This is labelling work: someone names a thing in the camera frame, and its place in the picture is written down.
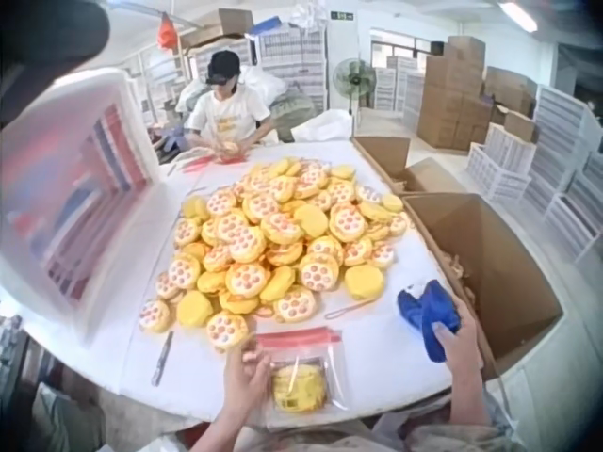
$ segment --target electric fan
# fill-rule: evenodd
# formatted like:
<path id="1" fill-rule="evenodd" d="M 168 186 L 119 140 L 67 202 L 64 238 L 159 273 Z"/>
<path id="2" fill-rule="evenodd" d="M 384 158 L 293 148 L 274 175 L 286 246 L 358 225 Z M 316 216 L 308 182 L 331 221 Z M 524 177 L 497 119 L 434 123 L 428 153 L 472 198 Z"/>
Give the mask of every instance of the electric fan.
<path id="1" fill-rule="evenodd" d="M 351 101 L 372 93 L 377 83 L 375 70 L 362 59 L 346 59 L 337 65 L 333 74 L 335 89 Z"/>

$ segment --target ceiling light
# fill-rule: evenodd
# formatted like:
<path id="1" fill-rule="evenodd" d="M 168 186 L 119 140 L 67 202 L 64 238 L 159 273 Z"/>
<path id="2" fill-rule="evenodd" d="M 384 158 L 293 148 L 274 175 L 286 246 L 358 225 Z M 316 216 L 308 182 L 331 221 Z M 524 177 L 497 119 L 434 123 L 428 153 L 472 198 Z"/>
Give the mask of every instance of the ceiling light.
<path id="1" fill-rule="evenodd" d="M 499 3 L 505 14 L 517 22 L 528 33 L 533 33 L 538 29 L 538 24 L 516 3 Z"/>

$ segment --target green sign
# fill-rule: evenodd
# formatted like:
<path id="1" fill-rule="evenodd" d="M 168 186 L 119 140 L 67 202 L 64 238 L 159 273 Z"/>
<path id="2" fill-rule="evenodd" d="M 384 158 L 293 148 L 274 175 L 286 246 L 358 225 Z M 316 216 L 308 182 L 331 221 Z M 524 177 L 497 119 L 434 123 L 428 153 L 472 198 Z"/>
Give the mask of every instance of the green sign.
<path id="1" fill-rule="evenodd" d="M 331 20 L 332 21 L 353 21 L 354 13 L 353 12 L 331 11 Z"/>

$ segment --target pile of yellow pouches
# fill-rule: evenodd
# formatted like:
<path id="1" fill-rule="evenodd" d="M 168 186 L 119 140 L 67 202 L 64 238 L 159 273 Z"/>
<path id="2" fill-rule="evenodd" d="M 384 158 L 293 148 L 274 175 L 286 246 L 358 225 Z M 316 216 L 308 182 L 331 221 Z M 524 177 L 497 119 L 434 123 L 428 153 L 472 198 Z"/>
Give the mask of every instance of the pile of yellow pouches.
<path id="1" fill-rule="evenodd" d="M 401 200 L 354 181 L 354 168 L 287 158 L 256 166 L 209 199 L 182 204 L 177 252 L 155 282 L 139 324 L 166 331 L 205 327 L 218 351 L 243 340 L 244 315 L 302 322 L 318 310 L 316 293 L 340 274 L 352 299 L 377 299 L 394 263 L 385 240 L 404 234 Z"/>

